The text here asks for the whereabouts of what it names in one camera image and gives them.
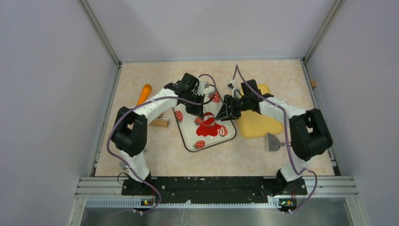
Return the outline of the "metal ring cutter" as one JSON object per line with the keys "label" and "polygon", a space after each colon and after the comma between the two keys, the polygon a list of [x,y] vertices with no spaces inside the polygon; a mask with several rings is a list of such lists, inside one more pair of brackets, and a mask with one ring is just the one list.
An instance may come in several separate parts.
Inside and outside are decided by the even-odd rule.
{"label": "metal ring cutter", "polygon": [[204,113],[204,117],[201,120],[201,125],[206,127],[212,127],[215,125],[215,115],[211,112]]}

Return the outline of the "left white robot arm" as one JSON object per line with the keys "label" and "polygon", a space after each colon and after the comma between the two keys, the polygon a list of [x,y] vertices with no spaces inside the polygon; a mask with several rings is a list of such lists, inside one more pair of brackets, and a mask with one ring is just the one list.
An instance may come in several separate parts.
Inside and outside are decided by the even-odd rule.
{"label": "left white robot arm", "polygon": [[179,104],[186,112],[196,117],[204,116],[205,95],[199,94],[200,81],[185,73],[181,80],[166,84],[152,98],[132,108],[122,107],[117,113],[106,146],[113,142],[122,156],[119,157],[134,180],[133,189],[139,194],[150,191],[151,182],[147,179],[150,171],[144,158],[147,144],[148,125],[166,110]]}

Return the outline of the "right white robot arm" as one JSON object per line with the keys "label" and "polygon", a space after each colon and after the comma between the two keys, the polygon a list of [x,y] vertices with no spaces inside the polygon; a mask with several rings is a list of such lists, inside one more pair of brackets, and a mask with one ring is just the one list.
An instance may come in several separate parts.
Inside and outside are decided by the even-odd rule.
{"label": "right white robot arm", "polygon": [[288,162],[278,170],[268,187],[275,193],[288,194],[313,159],[329,149],[333,140],[322,112],[313,108],[304,110],[279,101],[271,94],[262,94],[255,80],[241,83],[243,96],[225,95],[223,105],[216,115],[217,121],[231,121],[241,117],[244,111],[253,111],[271,117],[284,126]]}

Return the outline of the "wooden double-ended rolling pin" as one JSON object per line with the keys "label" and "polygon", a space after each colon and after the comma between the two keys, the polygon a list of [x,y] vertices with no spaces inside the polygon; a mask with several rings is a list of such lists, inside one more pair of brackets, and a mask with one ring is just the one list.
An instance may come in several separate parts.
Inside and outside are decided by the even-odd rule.
{"label": "wooden double-ended rolling pin", "polygon": [[163,117],[163,114],[160,114],[157,118],[149,123],[149,126],[167,128],[169,126],[169,123],[170,119],[165,118]]}

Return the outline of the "strawberry print white tray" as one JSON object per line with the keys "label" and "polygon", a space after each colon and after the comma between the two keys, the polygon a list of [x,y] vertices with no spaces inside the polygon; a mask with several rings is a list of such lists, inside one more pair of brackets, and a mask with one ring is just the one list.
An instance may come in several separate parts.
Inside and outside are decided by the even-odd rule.
{"label": "strawberry print white tray", "polygon": [[[216,116],[223,102],[218,93],[216,93],[214,97],[212,97],[212,95],[213,93],[209,95],[209,100],[205,100],[206,102],[210,102],[204,105],[203,112],[211,112]],[[232,121],[215,121],[217,124],[222,126],[222,128],[219,130],[219,134],[215,137],[197,136],[196,130],[201,123],[202,118],[188,114],[186,112],[186,107],[183,104],[173,107],[173,112],[175,114],[175,119],[178,124],[184,146],[190,152],[196,152],[205,148],[209,148],[232,140],[236,137],[237,131]]]}

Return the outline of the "red dough disc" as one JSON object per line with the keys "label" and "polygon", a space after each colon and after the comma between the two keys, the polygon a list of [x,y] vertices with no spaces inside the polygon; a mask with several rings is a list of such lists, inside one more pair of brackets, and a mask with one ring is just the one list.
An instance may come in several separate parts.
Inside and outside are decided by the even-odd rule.
{"label": "red dough disc", "polygon": [[219,130],[222,128],[222,126],[220,124],[215,123],[214,126],[212,127],[206,127],[201,125],[201,123],[199,124],[197,130],[196,130],[196,134],[197,136],[212,136],[215,137],[219,134]]}

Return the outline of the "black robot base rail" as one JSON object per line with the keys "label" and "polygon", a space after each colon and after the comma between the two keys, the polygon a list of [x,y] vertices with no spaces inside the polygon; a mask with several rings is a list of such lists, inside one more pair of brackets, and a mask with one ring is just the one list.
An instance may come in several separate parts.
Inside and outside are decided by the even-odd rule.
{"label": "black robot base rail", "polygon": [[162,204],[267,203],[272,197],[307,195],[304,179],[281,182],[276,177],[152,177],[145,183],[125,179],[121,194],[147,196]]}

